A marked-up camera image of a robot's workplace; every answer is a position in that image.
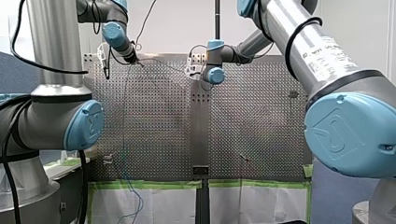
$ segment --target gray robot arm segment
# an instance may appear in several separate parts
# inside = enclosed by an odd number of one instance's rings
[[[103,38],[128,63],[135,63],[136,52],[126,35],[126,1],[99,2],[77,0],[78,22],[103,23]]]

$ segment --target green tape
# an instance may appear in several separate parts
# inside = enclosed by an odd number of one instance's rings
[[[53,161],[53,162],[47,163],[45,166],[52,166],[52,165],[56,165],[56,164],[58,166],[75,166],[75,165],[78,165],[80,163],[81,162],[80,162],[79,158],[75,158],[75,159],[66,160],[62,164],[59,164],[57,161]]]
[[[81,164],[80,159],[71,159],[71,160],[64,161],[64,163],[62,163],[61,166],[75,166],[78,164]]]
[[[154,182],[131,180],[135,189],[200,189],[201,181]],[[126,180],[91,182],[90,189],[129,189],[130,183]]]
[[[314,173],[314,164],[303,165],[305,178],[311,178]]]
[[[210,188],[235,188],[242,186],[264,187],[273,189],[308,189],[310,182],[277,182],[263,180],[209,180]]]

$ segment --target metal stand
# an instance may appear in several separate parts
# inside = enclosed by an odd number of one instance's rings
[[[379,181],[370,202],[357,203],[353,207],[353,224],[396,223],[396,181]]]
[[[192,174],[195,180],[202,181],[202,188],[196,194],[196,224],[210,224],[209,202],[209,159],[208,142],[210,104],[210,86],[203,81],[191,83],[191,159]]]
[[[60,185],[57,182],[51,182],[44,193],[22,201],[20,203],[21,223],[61,223],[61,192],[59,188]],[[1,223],[15,223],[14,209],[12,206],[0,208],[0,220]]]

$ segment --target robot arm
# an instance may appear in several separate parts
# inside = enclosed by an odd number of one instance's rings
[[[128,23],[126,0],[92,1],[77,0],[78,22],[103,23],[103,38],[125,62],[137,60],[134,46],[126,35]]]
[[[203,80],[220,84],[222,63],[249,63],[274,41],[308,94],[304,132],[314,155],[343,175],[396,176],[396,88],[379,71],[358,67],[323,32],[321,19],[311,15],[316,5],[316,0],[239,0],[239,14],[260,30],[238,47],[209,41]]]
[[[20,3],[16,34],[24,2]],[[88,72],[82,71],[78,22],[104,23],[103,36],[108,44],[129,63],[134,63],[136,56],[125,34],[125,1],[27,0],[27,4],[35,62],[18,58],[45,69],[37,69],[39,85],[30,95],[4,102],[0,99],[0,126],[9,127],[0,130],[0,180],[5,183],[0,189],[0,219],[5,223],[59,223],[59,184],[48,180],[38,151],[79,150],[84,169],[83,149],[96,143],[104,125],[103,108],[84,85],[83,74]],[[83,177],[86,205],[86,172]],[[46,198],[50,200],[48,212],[32,213]],[[80,223],[86,211],[87,206],[82,206]]]

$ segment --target white wall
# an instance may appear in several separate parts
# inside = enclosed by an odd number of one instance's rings
[[[128,36],[136,39],[151,0],[128,2]],[[139,42],[141,52],[186,53],[215,37],[214,0],[157,1]],[[244,41],[256,30],[252,20],[239,17],[236,0],[221,1],[221,38],[229,45]],[[271,54],[277,54],[274,48]]]
[[[221,38],[229,45],[244,41],[257,28],[253,21],[239,17],[237,0],[221,1]],[[9,37],[14,32],[19,1],[0,0],[0,51],[9,53]],[[128,36],[135,40],[152,1],[128,0],[130,21]],[[215,36],[214,0],[159,0],[157,1],[145,31],[139,42],[142,53],[187,53],[191,47],[204,44]],[[95,35],[91,24],[80,26],[81,51],[95,53],[102,42],[101,34]],[[27,11],[23,12],[23,25],[17,51],[33,59]],[[279,54],[276,47],[269,54]]]
[[[389,25],[393,0],[321,0],[326,33],[360,66],[390,77]]]
[[[10,53],[10,38],[14,34],[17,24],[19,3],[20,1],[16,0],[0,0],[0,52]],[[26,4],[23,8],[16,51],[24,58],[31,60],[35,58]]]

